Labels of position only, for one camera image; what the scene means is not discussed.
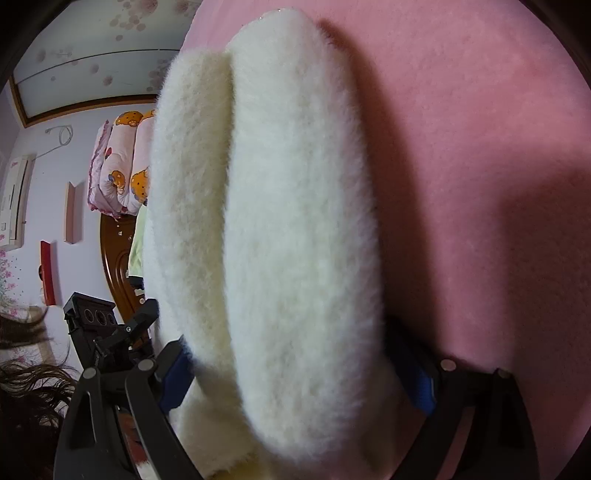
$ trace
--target pink quilt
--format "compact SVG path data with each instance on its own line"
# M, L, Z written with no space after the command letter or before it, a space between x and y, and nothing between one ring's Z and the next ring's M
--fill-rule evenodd
M388 312L514 372L554 478L591 424L591 91L518 0L204 0L183 48L282 7L352 56ZM406 408L399 455L421 422Z

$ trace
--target screw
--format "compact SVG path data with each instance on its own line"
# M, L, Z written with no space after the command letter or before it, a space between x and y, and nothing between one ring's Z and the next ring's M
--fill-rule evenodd
M148 370L151 370L153 366L154 366L154 361L150 360L149 358L142 360L140 363L138 363L138 368L142 372L147 372Z
M456 369L456 363L449 358L441 360L439 365L441 365L441 368L445 372L453 372Z
M87 380L90 380L95 375L96 375L96 368L95 367L88 367L86 370L84 370L84 373L82 374L82 376Z

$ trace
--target orange bear pattern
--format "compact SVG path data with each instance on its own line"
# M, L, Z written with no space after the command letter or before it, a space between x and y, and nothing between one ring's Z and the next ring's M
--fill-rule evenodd
M137 172L131 177L131 192L135 199L145 204L148 199L148 169Z
M152 118L154 115L156 115L156 110L150 110L149 112L144 113L144 116L139 121L139 123L143 122L147 118Z
M109 181L113 182L113 185L117 187L117 193L123 195L123 191L125 190L125 175L119 170L113 170L109 175Z
M141 112L125 112L117 117L115 125L129 125L130 127L137 127L141 121L143 115Z

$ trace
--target blue strap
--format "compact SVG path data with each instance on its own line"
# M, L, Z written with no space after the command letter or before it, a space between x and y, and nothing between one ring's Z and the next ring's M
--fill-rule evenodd
M183 349L162 382L163 391L158 405L165 415L183 402L193 378L191 356L187 349Z

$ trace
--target wooden frame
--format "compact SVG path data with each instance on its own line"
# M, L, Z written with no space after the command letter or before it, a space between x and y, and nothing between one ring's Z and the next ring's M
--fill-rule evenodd
M136 296L135 290L127 280L129 253L135 233L133 215L113 217L100 216L100 253L103 268L111 295L124 322L127 322L137 309L144 296Z
M92 110L94 108L102 108L104 106L115 106L115 105L133 105L135 103L155 103L157 95L146 94L146 95L122 95L115 97L99 98L96 100L87 100L85 102L73 103L72 105L61 106L54 108L48 112L43 112L38 115L31 117L27 116L25 108L22 104L21 95L18 91L17 84L14 81L14 75L10 75L8 81L10 84L10 90L12 92L12 99L17 109L18 116L21 119L23 127L30 127L32 125L39 124L52 118L57 118L63 115L69 115L70 113L83 112L85 110Z

